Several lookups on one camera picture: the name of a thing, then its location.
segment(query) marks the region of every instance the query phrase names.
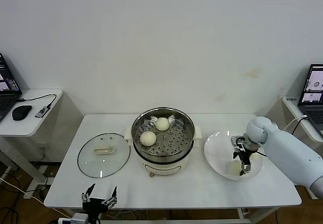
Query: wooden floor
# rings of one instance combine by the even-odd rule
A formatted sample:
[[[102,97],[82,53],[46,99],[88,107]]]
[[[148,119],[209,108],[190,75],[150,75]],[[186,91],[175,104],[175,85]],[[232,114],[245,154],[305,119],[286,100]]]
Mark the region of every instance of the wooden floor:
[[[5,170],[4,166],[0,167],[0,172]],[[46,174],[48,176],[55,176],[58,167],[50,166]],[[11,172],[15,176],[21,185],[21,188],[25,188],[27,184],[31,181],[31,178],[22,170],[16,172]],[[10,176],[7,178],[10,183],[17,185],[17,182]],[[1,185],[10,191],[16,191],[13,187],[7,184]],[[323,201],[311,200],[308,196],[305,188],[297,187],[297,190],[302,197],[303,203],[297,207],[284,207],[280,208],[277,212],[277,217],[279,224],[322,224],[323,223]],[[11,193],[3,188],[0,188],[0,209],[3,207],[11,207],[14,203],[17,193]],[[15,211],[19,215],[19,224],[48,224],[54,219],[58,219],[61,215],[52,209],[42,206],[37,201],[30,199],[26,200],[19,197]],[[104,213],[101,219],[112,219],[116,217],[118,210],[112,210],[109,213]],[[2,209],[0,211],[0,224],[11,224],[11,212],[6,217],[7,210]],[[234,209],[221,209],[221,210],[146,210],[128,212],[124,214],[119,214],[117,219],[134,220],[136,219],[147,219],[157,220],[157,219],[227,219],[227,218],[238,218],[237,211]],[[269,215],[265,219],[259,222],[259,224],[275,224],[276,217],[275,213]]]

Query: black mouse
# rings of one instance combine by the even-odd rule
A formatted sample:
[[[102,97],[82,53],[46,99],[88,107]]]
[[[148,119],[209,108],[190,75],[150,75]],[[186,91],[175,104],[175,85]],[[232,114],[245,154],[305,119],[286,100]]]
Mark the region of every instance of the black mouse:
[[[30,112],[31,108],[31,105],[21,105],[15,108],[12,111],[12,119],[14,119],[15,121],[21,121],[25,119],[28,113]]]

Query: laptop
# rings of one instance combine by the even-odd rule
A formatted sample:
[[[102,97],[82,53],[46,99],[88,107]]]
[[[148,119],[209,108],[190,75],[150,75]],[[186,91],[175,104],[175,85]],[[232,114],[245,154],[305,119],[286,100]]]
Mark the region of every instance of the laptop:
[[[21,90],[0,53],[0,121],[3,120],[20,96]]]
[[[323,64],[309,68],[298,107],[323,136]]]

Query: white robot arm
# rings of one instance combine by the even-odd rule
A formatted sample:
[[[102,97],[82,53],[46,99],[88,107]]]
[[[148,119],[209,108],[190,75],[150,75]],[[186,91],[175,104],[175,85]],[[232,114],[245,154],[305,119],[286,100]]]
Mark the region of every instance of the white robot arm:
[[[291,181],[308,187],[317,198],[323,199],[323,160],[296,137],[279,130],[268,118],[257,117],[248,123],[243,137],[234,138],[235,143],[239,138],[243,140],[244,151],[249,152],[249,156],[256,152],[257,147],[263,147],[266,156]]]

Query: white table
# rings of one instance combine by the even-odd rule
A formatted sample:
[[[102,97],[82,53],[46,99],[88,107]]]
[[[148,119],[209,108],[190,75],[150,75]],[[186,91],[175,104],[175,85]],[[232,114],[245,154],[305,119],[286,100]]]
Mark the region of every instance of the white table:
[[[104,199],[111,195],[115,186],[118,187],[118,202],[114,207],[118,209],[273,207],[258,211],[252,218],[257,222],[280,206],[301,204],[293,183],[268,159],[264,160],[261,174],[245,182],[228,180],[207,163],[203,152],[206,138],[217,131],[243,134],[249,120],[255,117],[253,114],[190,115],[194,124],[201,127],[203,144],[192,150],[188,165],[173,176],[149,177],[139,164],[133,147],[128,162],[114,175],[95,179],[82,174],[77,165],[82,146],[101,133],[124,135],[136,117],[86,115],[47,194],[45,205],[82,208],[81,193],[93,183],[96,185],[91,197],[96,198]]]
[[[63,92],[60,89],[27,89],[22,90],[21,98],[31,99],[39,96],[43,96],[46,94],[56,94],[57,97],[55,101],[51,104],[50,110],[43,116],[43,118],[36,118],[35,115],[44,107],[47,106],[53,99],[54,96],[47,96],[41,99],[32,100],[32,101],[24,101],[17,102],[10,112],[4,117],[4,119],[0,122],[0,161],[6,161],[4,164],[8,166],[6,172],[10,171],[10,168],[15,170],[15,166],[9,165],[8,159],[6,159],[3,154],[9,157],[12,161],[14,161],[19,167],[21,167],[26,173],[28,173],[33,181],[29,185],[27,191],[34,190],[37,188],[39,184],[44,184],[46,182],[46,177],[43,175],[47,166],[41,166],[40,169],[36,169],[33,165],[29,163],[25,157],[17,151],[11,144],[9,144],[3,137],[30,137],[32,136],[40,127],[41,123],[46,119],[46,117],[50,114],[51,110],[58,102],[60,97],[63,95]],[[21,121],[14,121],[12,119],[12,111],[20,106],[20,105],[31,105],[32,109],[29,112],[28,116]],[[53,178],[48,178],[47,184],[51,184]]]
[[[301,117],[303,112],[298,108],[297,104],[299,102],[300,96],[284,96],[283,103],[290,111],[290,113],[296,118]],[[323,143],[322,136],[317,132],[312,123],[309,120],[302,120],[300,126],[314,142]]]

